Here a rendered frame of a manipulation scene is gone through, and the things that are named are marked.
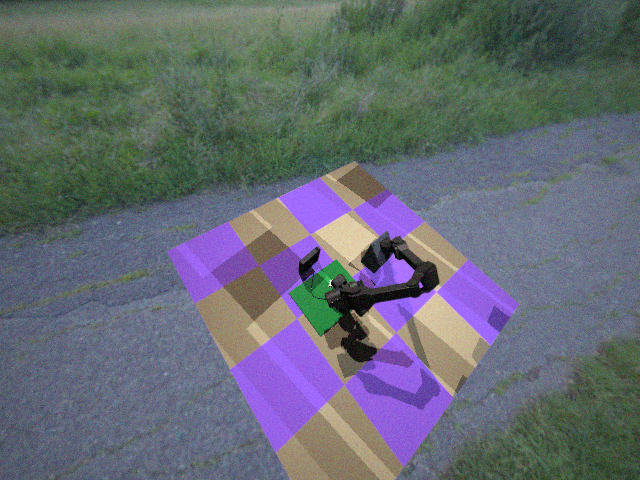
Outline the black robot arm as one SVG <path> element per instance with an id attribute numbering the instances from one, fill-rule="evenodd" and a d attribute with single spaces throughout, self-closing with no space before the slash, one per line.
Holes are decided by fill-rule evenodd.
<path id="1" fill-rule="evenodd" d="M 424 262 L 408 247 L 401 236 L 392 240 L 389 237 L 380 242 L 382 253 L 394 252 L 395 259 L 404 260 L 413 270 L 411 279 L 405 283 L 394 284 L 378 288 L 366 287 L 362 280 L 348 282 L 343 289 L 339 287 L 324 293 L 330 308 L 334 307 L 342 314 L 352 310 L 362 311 L 374 304 L 405 299 L 419 298 L 430 293 L 438 284 L 439 278 L 436 265 L 430 261 Z M 420 284 L 423 285 L 420 288 Z"/>

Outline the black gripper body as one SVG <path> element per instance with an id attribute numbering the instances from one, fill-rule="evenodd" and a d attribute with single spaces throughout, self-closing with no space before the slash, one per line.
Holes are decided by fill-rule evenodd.
<path id="1" fill-rule="evenodd" d="M 336 289 L 336 288 L 338 288 L 338 287 L 339 287 L 340 289 L 343 289 L 343 288 L 345 287 L 345 285 L 346 285 L 346 284 L 344 283 L 345 281 L 347 281 L 347 279 L 346 279 L 342 274 L 339 274 L 337 277 L 335 277 L 335 278 L 331 281 L 331 285 L 332 285 L 335 289 Z M 359 317 L 362 317 L 362 316 L 364 316 L 364 315 L 365 315 L 365 314 L 366 314 L 370 309 L 371 309 L 371 308 L 366 309 L 366 310 L 362 310 L 362 311 L 356 311 L 356 310 L 354 310 L 354 311 L 359 315 Z"/>

